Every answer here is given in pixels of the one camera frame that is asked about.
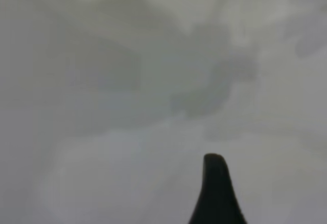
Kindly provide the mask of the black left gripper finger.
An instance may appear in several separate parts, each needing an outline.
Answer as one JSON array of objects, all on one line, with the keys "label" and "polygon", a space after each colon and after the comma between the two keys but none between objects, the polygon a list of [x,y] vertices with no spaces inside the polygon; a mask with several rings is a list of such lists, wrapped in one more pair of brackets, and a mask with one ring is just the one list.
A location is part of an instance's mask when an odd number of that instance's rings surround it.
[{"label": "black left gripper finger", "polygon": [[208,153],[203,158],[201,191],[190,224],[247,224],[233,189],[223,156]]}]

